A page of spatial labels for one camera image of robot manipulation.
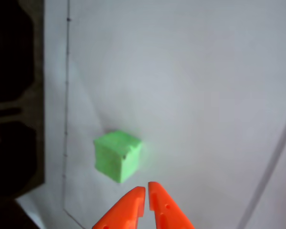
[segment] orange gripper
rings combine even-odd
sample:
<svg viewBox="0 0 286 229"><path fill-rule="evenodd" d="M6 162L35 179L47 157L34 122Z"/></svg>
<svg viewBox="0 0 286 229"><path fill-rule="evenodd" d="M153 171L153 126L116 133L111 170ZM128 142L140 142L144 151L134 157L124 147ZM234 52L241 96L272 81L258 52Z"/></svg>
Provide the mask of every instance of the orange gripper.
<svg viewBox="0 0 286 229"><path fill-rule="evenodd" d="M195 229L166 190L157 182L148 183L149 206L157 229ZM144 214L145 188L135 187L123 196L92 229L137 229Z"/></svg>

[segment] dark object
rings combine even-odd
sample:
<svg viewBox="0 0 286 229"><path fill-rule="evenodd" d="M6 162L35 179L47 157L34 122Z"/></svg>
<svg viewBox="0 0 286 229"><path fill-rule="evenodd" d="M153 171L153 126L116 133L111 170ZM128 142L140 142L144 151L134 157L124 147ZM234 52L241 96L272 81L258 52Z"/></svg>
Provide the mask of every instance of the dark object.
<svg viewBox="0 0 286 229"><path fill-rule="evenodd" d="M20 122L0 125L0 196L20 191L37 168L36 134Z"/></svg>
<svg viewBox="0 0 286 229"><path fill-rule="evenodd" d="M0 102L19 98L34 81L33 24L15 0L0 0Z"/></svg>
<svg viewBox="0 0 286 229"><path fill-rule="evenodd" d="M0 110L0 117L10 116L10 115L19 115L21 113L21 109L17 107L7 108L4 110Z"/></svg>
<svg viewBox="0 0 286 229"><path fill-rule="evenodd" d="M44 183L43 0L0 0L0 207Z"/></svg>
<svg viewBox="0 0 286 229"><path fill-rule="evenodd" d="M10 201L0 207L0 229L38 229L38 227L15 201Z"/></svg>

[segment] drawn line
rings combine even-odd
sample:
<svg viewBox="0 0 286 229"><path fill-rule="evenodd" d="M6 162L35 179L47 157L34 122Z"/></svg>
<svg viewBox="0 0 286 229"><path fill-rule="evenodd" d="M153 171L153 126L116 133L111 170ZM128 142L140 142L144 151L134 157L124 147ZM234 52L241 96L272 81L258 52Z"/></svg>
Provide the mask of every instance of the drawn line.
<svg viewBox="0 0 286 229"><path fill-rule="evenodd" d="M260 198L262 196L262 194L264 193L264 190L273 174L274 169L276 168L276 165L284 151L284 148L286 146L286 125L283 129L283 132L279 138L279 141L272 153L272 156L270 158L270 161L264 171L264 174L260 180L260 182L258 183L255 192L247 206L247 208L245 209L245 212L241 218L241 220L239 221L239 224L237 226L236 229L245 229L250 218L252 217L252 214L258 204L258 202L260 201Z"/></svg>
<svg viewBox="0 0 286 229"><path fill-rule="evenodd" d="M67 1L67 18L70 17L70 0ZM70 24L67 21L67 44L66 44L66 90L65 90L65 122L64 122L64 140L63 140L63 161L62 161L62 208L65 209L66 196L66 170L67 170L67 141L68 141L68 110L69 110L69 31Z"/></svg>
<svg viewBox="0 0 286 229"><path fill-rule="evenodd" d="M69 216L71 219L73 219L74 222L76 222L76 223L78 224L78 226L81 227L81 229L86 229L86 228L84 228L84 227L82 226L82 224L80 224L79 221L77 221L76 218L74 218L66 209L64 209L63 211L67 214L67 216Z"/></svg>

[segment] foam cube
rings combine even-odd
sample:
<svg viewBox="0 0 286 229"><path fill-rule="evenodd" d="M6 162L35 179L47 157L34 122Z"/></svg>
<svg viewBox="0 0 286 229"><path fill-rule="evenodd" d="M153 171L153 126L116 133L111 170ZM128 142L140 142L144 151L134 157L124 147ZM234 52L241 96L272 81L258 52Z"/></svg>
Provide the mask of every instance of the foam cube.
<svg viewBox="0 0 286 229"><path fill-rule="evenodd" d="M114 131L94 140L95 168L118 183L139 167L141 141L123 131Z"/></svg>

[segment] green block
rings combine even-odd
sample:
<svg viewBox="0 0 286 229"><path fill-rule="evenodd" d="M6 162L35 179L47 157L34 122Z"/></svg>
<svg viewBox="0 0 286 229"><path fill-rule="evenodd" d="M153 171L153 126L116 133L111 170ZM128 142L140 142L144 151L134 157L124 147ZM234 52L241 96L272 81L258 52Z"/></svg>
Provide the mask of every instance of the green block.
<svg viewBox="0 0 286 229"><path fill-rule="evenodd" d="M122 131L94 140L95 168L118 183L124 182L139 167L141 141Z"/></svg>

